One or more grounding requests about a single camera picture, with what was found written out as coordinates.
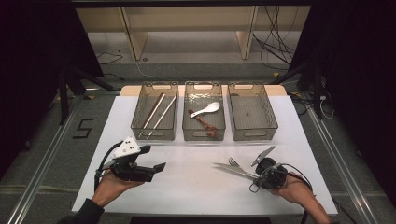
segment white table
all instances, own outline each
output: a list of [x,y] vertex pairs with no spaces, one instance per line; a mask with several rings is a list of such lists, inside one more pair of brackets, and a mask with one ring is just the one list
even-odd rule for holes
[[[270,96],[279,128],[274,139],[267,142],[234,142],[232,138],[227,99],[224,96],[226,131],[224,141],[211,144],[185,142],[181,128],[183,98],[178,101],[177,134],[175,141],[153,143],[148,154],[139,156],[140,166],[152,167],[166,162],[161,173],[152,182],[123,193],[106,207],[107,213],[134,216],[222,216],[271,217],[294,216],[303,213],[300,205],[289,203],[265,189],[249,191],[251,180],[215,168],[213,162],[227,163],[233,157],[244,168],[269,146],[276,148],[269,155],[277,162],[291,164],[303,172],[318,200],[330,216],[337,210],[326,187],[317,162],[308,145],[304,130],[289,96]],[[77,212],[93,195],[93,176],[106,152],[120,140],[133,136],[130,128],[136,96],[118,96],[109,113],[106,126],[93,155],[91,165],[81,185],[72,211]],[[139,146],[148,143],[137,142]]]

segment floor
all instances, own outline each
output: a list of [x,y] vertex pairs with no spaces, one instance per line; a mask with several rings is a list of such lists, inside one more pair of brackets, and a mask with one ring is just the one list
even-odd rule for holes
[[[265,39],[268,33],[256,35]],[[281,35],[295,49],[300,33]],[[166,79],[177,80],[179,84],[186,80],[270,82],[288,67],[277,57],[262,52],[256,41],[252,42],[249,59],[242,60],[233,32],[150,33],[137,63],[132,60],[123,34],[89,34],[89,38],[106,74],[103,80],[116,87]],[[297,91],[298,78],[283,83],[285,89]],[[30,149],[21,152],[0,181],[0,223],[7,223],[12,215],[20,215],[18,223],[55,223],[69,214],[118,94],[84,83],[89,89],[86,95],[74,96],[69,92],[73,111],[70,120],[59,125],[60,102],[55,98],[30,141]],[[310,97],[309,92],[300,94]],[[352,218],[357,223],[395,223],[395,208],[356,152],[336,112],[332,115],[331,106],[323,104],[327,118],[318,120],[309,105],[303,103],[295,101],[296,112],[301,114],[300,121],[328,189],[344,209],[333,220],[353,223]],[[86,138],[80,138],[86,134],[80,130],[82,125],[91,129]],[[33,195],[26,195],[29,189]],[[100,223],[129,223],[129,220],[130,217],[103,216]],[[300,217],[271,217],[272,223],[300,223],[300,220]]]

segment cloth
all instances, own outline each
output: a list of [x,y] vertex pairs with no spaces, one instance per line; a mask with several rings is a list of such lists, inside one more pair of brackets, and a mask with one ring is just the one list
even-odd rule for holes
[[103,207],[86,199],[74,216],[63,217],[58,221],[58,224],[96,224],[104,212]]

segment gray floor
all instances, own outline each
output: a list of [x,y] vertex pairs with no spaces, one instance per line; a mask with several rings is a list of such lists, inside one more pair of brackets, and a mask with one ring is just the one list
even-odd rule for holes
[[[257,34],[265,37],[266,33]],[[106,75],[104,81],[122,87],[140,84],[146,80],[173,79],[183,84],[185,80],[263,80],[274,79],[274,73],[285,73],[284,70],[270,69],[262,64],[269,63],[279,68],[287,68],[276,58],[264,52],[261,57],[260,46],[253,41],[248,60],[242,60],[234,33],[152,33],[137,65],[132,61],[123,34],[90,34],[95,52],[119,54],[121,59],[102,64],[106,74],[122,77],[121,80],[112,75]],[[288,45],[295,48],[299,33],[292,32],[286,39]],[[119,56],[102,55],[100,63],[108,63]],[[287,91],[295,91],[298,76],[284,83]],[[68,127],[64,130],[63,141],[57,148],[57,153],[49,163],[37,195],[29,204],[27,214],[22,223],[55,223],[60,217],[70,213],[73,201],[91,162],[92,154],[106,123],[106,118],[117,92],[101,91],[100,88],[86,82],[90,88],[87,97],[75,97],[70,92],[70,103],[76,107]],[[304,107],[295,103],[298,113]],[[313,113],[308,111],[300,116],[301,123],[317,159],[327,187],[334,199],[358,222],[363,223],[360,210],[346,188],[343,179],[337,171],[326,145],[323,143],[318,128],[312,119]],[[78,130],[82,119],[89,119],[84,125],[92,128],[88,138],[73,138],[82,136],[85,132]],[[31,149],[22,151],[13,162],[0,182],[0,223],[7,220],[29,185],[40,162],[52,146],[52,139],[60,129],[60,102],[54,99],[49,106],[46,117],[37,128],[31,139]],[[328,129],[342,158],[347,161],[347,167],[367,199],[377,223],[395,223],[396,212],[387,196],[375,181],[364,159],[355,154],[355,146],[350,140],[342,122],[334,116],[324,119],[323,124]],[[101,223],[129,223],[129,217],[103,216]],[[272,217],[273,223],[300,223],[300,217]],[[341,212],[334,221],[352,223],[346,213]]]

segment hand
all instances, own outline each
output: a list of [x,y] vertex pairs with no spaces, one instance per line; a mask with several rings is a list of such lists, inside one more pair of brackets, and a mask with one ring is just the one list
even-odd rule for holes
[[92,201],[101,207],[116,200],[125,190],[144,184],[145,182],[125,181],[115,177],[109,170],[105,171]]
[[331,223],[323,206],[303,181],[288,175],[285,186],[279,189],[271,189],[271,193],[282,196],[291,203],[299,204],[311,215],[316,223]]

